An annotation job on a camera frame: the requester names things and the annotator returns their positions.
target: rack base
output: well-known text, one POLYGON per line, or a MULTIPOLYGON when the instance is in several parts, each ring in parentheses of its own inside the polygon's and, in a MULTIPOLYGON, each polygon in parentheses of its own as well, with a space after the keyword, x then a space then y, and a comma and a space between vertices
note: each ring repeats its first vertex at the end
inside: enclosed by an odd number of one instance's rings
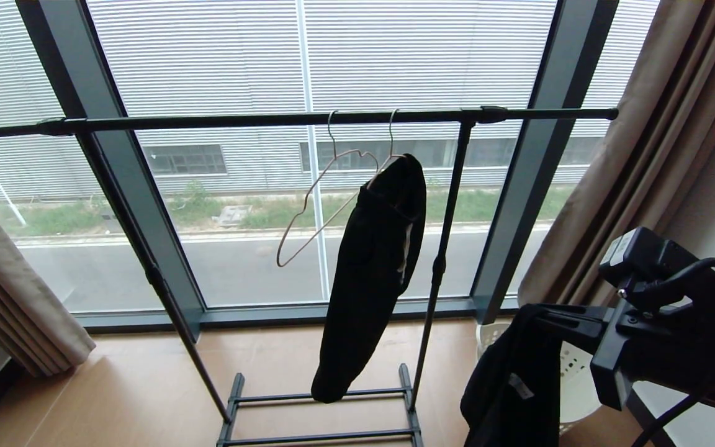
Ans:
POLYGON ((230 416, 230 423, 225 422, 222 424, 222 430, 219 433, 217 447, 229 447, 231 445, 271 445, 299 442, 336 441, 342 439, 391 438, 391 436, 408 436, 413 447, 423 447, 421 425, 418 422, 418 413, 415 408, 411 408, 412 384, 410 381, 410 373, 405 363, 402 363, 399 366, 399 379, 401 381, 401 387, 399 388, 349 391, 346 395, 370 396, 399 394, 399 397, 405 399, 405 408, 407 410, 409 425, 407 429, 377 430, 354 433, 327 433, 327 435, 285 436, 284 438, 231 439, 231 435, 233 434, 233 425, 236 423, 236 411, 239 409, 239 404, 243 404, 244 402, 254 404, 255 402, 283 401, 294 404, 293 401, 303 401, 312 398, 310 394, 278 394, 270 396, 242 397, 241 390, 245 385, 245 377, 242 373, 237 373, 236 377, 233 378, 233 387, 230 389, 230 398, 228 398, 228 414, 230 416))

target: grass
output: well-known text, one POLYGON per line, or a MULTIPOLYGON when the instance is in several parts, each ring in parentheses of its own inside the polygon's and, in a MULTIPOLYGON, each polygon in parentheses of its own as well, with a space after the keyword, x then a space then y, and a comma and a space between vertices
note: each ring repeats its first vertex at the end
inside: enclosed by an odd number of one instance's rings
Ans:
MULTIPOLYGON (((538 220, 552 220, 567 201, 573 186, 554 186, 548 190, 539 212, 538 220)), ((486 223, 491 221, 496 211, 499 189, 465 189, 457 196, 454 221, 462 223, 486 223)), ((426 223, 436 224, 443 221, 446 211, 448 191, 430 190, 426 195, 426 223)), ((327 195, 322 198, 322 212, 327 220, 349 199, 349 195, 327 195)), ((219 215, 222 207, 229 204, 247 204, 252 206, 250 214, 238 224, 243 229, 275 229, 289 224, 296 212, 303 207, 302 196, 279 196, 277 198, 230 198, 221 199, 210 196, 199 184, 190 184, 183 194, 171 196, 165 201, 173 223, 179 231, 200 231, 218 229, 211 217, 219 215)), ((344 210, 335 216, 330 226, 346 224, 349 213, 355 206, 355 200, 349 200, 344 210)), ((12 237, 44 237, 45 235, 90 235, 105 231, 102 212, 107 212, 105 201, 79 201, 70 204, 22 205, 20 213, 28 223, 22 227, 12 210, 0 204, 0 224, 12 237)), ((313 204, 309 201, 307 210, 300 215, 293 227, 314 227, 313 204)))

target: corrugated metal building facade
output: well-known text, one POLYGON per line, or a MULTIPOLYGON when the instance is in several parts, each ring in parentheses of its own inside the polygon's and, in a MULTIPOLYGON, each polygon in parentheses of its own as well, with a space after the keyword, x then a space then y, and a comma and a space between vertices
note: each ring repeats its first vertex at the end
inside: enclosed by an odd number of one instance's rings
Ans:
MULTIPOLYGON (((295 0, 88 3, 130 115, 305 111, 295 0)), ((316 111, 512 108, 528 102, 555 0, 305 0, 304 5, 316 111)), ((585 106, 609 107, 621 97, 656 6, 654 0, 621 0, 585 106)), ((0 0, 0 125, 56 116, 62 111, 17 9, 12 0, 0 0)), ((578 122, 573 139, 593 141, 607 125, 578 122)), ((479 161, 466 168, 463 184, 503 181, 503 162, 480 161, 485 158, 479 152, 493 150, 493 142, 513 142, 519 126, 503 122, 474 129, 477 143, 471 151, 479 161)), ((332 131, 340 150, 354 142, 377 144, 383 154, 388 147, 386 125, 339 125, 332 131)), ((400 124, 393 132, 399 148, 437 147, 434 158, 441 163, 429 164, 426 175, 433 184, 447 184, 453 147, 448 142, 456 138, 456 125, 400 124)), ((315 133, 318 142, 327 143, 320 147, 322 163, 330 140, 323 127, 315 133)), ((183 190, 192 179, 212 193, 310 185, 304 127, 140 131, 137 136, 165 193, 183 190), (185 157, 173 152, 190 146, 204 149, 185 157), (219 147, 222 157, 215 165, 210 147, 219 147), (201 163, 202 170, 184 163, 201 163)), ((578 180, 587 161, 576 165, 575 159, 565 159, 556 181, 578 180)), ((323 187, 354 187, 369 175, 343 167, 325 176, 323 187)), ((74 138, 1 138, 0 182, 16 200, 99 193, 74 138)))

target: tan floor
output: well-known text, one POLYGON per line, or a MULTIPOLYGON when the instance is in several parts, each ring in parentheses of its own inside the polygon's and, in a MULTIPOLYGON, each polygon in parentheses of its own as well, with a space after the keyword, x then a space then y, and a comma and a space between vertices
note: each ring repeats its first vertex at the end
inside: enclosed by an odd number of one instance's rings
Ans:
MULTIPOLYGON (((427 447, 462 445, 467 433, 459 399, 474 367, 474 322, 435 323, 420 396, 427 447)), ((353 389, 397 387, 400 362, 415 373, 420 323, 394 323, 353 389)), ((307 392, 321 328, 216 331, 198 348, 227 399, 233 375, 244 395, 307 392)), ((96 337, 97 348, 75 373, 23 378, 0 404, 0 445, 213 447, 222 421, 173 334, 96 337)), ((401 399, 339 404, 273 405, 239 410, 235 438, 405 428, 401 399)), ((630 413, 604 409, 562 437, 562 445, 628 446, 639 426, 630 413)), ((375 447, 406 441, 349 443, 375 447)))

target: laundry basket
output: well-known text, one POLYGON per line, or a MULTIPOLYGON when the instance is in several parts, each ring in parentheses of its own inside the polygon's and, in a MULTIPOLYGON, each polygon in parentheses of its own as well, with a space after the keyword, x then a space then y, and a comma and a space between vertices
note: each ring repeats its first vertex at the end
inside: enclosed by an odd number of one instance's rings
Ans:
MULTIPOLYGON (((477 326, 477 359, 485 349, 504 333, 510 323, 477 326)), ((567 432, 581 419, 601 407, 590 373, 592 354, 585 353, 567 342, 562 342, 562 388, 559 412, 559 434, 567 432)))

